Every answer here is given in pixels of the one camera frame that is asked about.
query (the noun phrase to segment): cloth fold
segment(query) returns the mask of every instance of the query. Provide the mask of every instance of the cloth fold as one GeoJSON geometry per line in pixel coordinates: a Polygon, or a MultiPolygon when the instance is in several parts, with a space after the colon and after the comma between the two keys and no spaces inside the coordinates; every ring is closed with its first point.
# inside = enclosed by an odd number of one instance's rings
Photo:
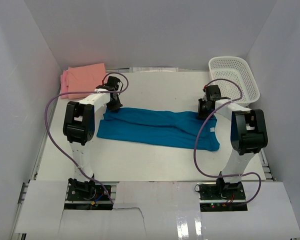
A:
{"type": "MultiPolygon", "coordinates": [[[[106,111],[100,121],[97,137],[167,147],[193,149],[198,131],[203,124],[192,111],[153,111],[140,108],[121,108],[119,112],[106,111]]],[[[217,151],[220,144],[212,117],[204,127],[198,149],[217,151]]]]}

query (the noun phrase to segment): pink cloth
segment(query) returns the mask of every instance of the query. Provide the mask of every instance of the pink cloth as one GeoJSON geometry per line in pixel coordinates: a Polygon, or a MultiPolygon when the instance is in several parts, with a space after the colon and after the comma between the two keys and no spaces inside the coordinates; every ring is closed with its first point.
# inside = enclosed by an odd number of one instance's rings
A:
{"type": "MultiPolygon", "coordinates": [[[[68,76],[68,72],[67,71],[63,71],[63,74],[60,76],[60,82],[61,82],[61,91],[60,93],[67,93],[69,92],[69,87],[67,86],[67,76],[68,76]]],[[[68,95],[63,95],[61,96],[62,99],[67,99],[68,95]]]]}
{"type": "MultiPolygon", "coordinates": [[[[102,84],[102,79],[106,75],[104,63],[93,64],[80,67],[69,67],[66,77],[69,92],[94,91],[102,84]]],[[[85,98],[90,94],[70,94],[69,99],[85,98]]]]}

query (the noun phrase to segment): perforated basket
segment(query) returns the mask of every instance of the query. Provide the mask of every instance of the perforated basket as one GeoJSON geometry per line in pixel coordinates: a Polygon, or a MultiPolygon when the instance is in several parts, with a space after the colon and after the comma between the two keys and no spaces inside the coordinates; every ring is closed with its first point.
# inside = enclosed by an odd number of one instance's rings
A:
{"type": "MultiPolygon", "coordinates": [[[[210,81],[215,79],[228,79],[242,90],[243,98],[237,101],[241,106],[248,106],[260,97],[256,80],[250,70],[248,63],[236,56],[218,56],[209,61],[210,81]]],[[[221,95],[231,99],[240,97],[237,87],[227,81],[215,81],[221,90],[221,95]]]]}

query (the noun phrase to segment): blue cloth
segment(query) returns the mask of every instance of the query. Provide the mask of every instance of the blue cloth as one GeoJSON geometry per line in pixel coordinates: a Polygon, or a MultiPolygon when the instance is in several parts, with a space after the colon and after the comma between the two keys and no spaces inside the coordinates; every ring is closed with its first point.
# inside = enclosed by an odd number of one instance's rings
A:
{"type": "MultiPolygon", "coordinates": [[[[103,139],[193,149],[203,120],[193,111],[152,111],[124,107],[119,112],[106,111],[100,121],[97,137],[103,139]]],[[[217,151],[215,132],[217,119],[213,116],[199,138],[197,149],[217,151]]]]}

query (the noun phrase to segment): white wall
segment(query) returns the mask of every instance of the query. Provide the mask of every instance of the white wall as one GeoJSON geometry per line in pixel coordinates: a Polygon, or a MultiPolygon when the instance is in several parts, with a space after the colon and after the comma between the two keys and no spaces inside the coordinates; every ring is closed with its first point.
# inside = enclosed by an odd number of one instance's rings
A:
{"type": "Polygon", "coordinates": [[[0,0],[0,240],[10,237],[60,71],[24,1],[0,0]]]}
{"type": "Polygon", "coordinates": [[[300,227],[300,0],[278,0],[247,56],[266,117],[265,153],[300,227]]]}
{"type": "Polygon", "coordinates": [[[25,0],[61,68],[208,69],[245,58],[276,0],[25,0]]]}

